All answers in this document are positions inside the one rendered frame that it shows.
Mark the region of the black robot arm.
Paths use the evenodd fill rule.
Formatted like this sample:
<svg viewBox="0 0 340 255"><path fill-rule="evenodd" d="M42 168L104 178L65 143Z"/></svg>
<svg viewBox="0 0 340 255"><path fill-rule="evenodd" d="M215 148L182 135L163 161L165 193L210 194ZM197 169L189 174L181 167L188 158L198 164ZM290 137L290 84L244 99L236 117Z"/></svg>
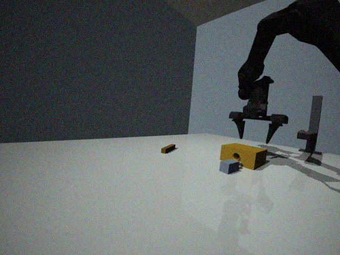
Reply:
<svg viewBox="0 0 340 255"><path fill-rule="evenodd" d="M238 97L268 97L269 76L256 81L264 71L264 60L276 36L289 33L300 42L315 45L340 72L340 2L338 0L296 0L269 14L257 25L247 61L238 71ZM243 107L243 117L258 118L267 113L260 101Z"/></svg>

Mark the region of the brown rectangular bar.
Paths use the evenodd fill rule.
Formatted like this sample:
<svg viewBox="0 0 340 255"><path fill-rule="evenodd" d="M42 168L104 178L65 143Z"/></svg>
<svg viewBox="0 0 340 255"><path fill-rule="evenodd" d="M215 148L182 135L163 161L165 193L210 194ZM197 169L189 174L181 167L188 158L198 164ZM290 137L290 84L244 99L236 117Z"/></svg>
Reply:
<svg viewBox="0 0 340 255"><path fill-rule="evenodd" d="M175 144L170 144L169 146L163 147L161 153L166 154L173 149L175 149Z"/></svg>

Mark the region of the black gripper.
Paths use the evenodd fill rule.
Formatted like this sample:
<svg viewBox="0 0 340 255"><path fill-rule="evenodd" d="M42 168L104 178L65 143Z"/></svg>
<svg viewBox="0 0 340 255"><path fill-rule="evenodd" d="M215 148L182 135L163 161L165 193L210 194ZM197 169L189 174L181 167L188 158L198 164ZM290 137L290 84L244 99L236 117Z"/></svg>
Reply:
<svg viewBox="0 0 340 255"><path fill-rule="evenodd" d="M252 105L257 105L258 102L260 101L263 104L268 104L268 98L267 97L250 97L249 101L252 102ZM266 144L271 140L273 134L276 132L279 126L283 126L283 124L288 124L288 116L286 115L277 115L277 114L271 114L271 116L267 116L267 114L263 115L263 117L259 118L252 118L252 117L243 117L243 113L241 112L231 112L229 114L229 118L233 118L232 121L235 122L240 139L243 137L244 133L244 126L245 126L245 121L243 121L244 118L249 119L249 120L261 120L261 121L271 121L272 123L269 123L269 131L267 134L267 139L266 139Z"/></svg>

